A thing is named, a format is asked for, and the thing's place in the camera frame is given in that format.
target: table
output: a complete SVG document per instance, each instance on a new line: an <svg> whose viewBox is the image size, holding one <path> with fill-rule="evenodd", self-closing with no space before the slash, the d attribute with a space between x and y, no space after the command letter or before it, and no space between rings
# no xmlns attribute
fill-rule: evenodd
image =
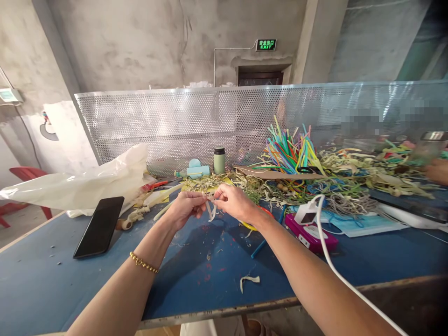
<svg viewBox="0 0 448 336"><path fill-rule="evenodd" d="M110 250L101 256L72 258L90 218L69 219L65 214L2 249L1 334L66 331L128 258L164 206L155 206L131 230L117 232ZM280 209L273 214L279 218ZM170 244L140 328L299 304L269 246L251 259L263 238L258 232L245 238L247 233L247 228L227 214L218 214L212 223L207 215L200 220L191 218ZM444 232L431 233L448 241ZM426 281L448 273L448 265L438 258L446 256L448 244L417 229L338 239L333 263L361 289ZM245 275L259 276L261 282L245 282L241 294L239 280Z"/></svg>

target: green exit sign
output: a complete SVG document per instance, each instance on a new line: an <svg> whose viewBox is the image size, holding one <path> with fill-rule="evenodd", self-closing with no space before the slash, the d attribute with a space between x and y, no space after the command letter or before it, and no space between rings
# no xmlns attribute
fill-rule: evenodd
<svg viewBox="0 0 448 336"><path fill-rule="evenodd" d="M277 40L257 40L257 51L274 51Z"/></svg>

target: green water bottle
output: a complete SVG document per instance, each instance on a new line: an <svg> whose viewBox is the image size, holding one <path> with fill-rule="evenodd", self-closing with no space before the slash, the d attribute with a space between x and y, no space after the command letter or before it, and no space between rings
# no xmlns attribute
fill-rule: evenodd
<svg viewBox="0 0 448 336"><path fill-rule="evenodd" d="M225 151L224 147L215 147L214 150L215 174L225 173Z"/></svg>

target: face mask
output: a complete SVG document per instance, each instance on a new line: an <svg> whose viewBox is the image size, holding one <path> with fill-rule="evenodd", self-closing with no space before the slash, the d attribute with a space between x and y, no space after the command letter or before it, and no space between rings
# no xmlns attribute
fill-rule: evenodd
<svg viewBox="0 0 448 336"><path fill-rule="evenodd" d="M321 222L332 223L350 238L401 230L408 227L378 215L358 215L355 219L352 216L340 216L329 212L322 213Z"/></svg>

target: hand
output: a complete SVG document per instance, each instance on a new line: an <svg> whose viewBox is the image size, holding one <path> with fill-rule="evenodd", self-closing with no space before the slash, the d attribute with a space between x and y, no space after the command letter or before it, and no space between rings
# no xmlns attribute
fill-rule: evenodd
<svg viewBox="0 0 448 336"><path fill-rule="evenodd" d="M426 177L439 184L448 185L448 161L432 160L431 166L426 167Z"/></svg>
<svg viewBox="0 0 448 336"><path fill-rule="evenodd" d="M214 204L218 209L227 212L240 222L246 222L255 227L268 215L252 202L238 187L221 184L215 192Z"/></svg>
<svg viewBox="0 0 448 336"><path fill-rule="evenodd" d="M201 218L202 213L206 209L206 201L207 198L201 193L182 191L177 195L177 198L162 218L163 220L173 223L176 230L179 231L183 228L190 216Z"/></svg>

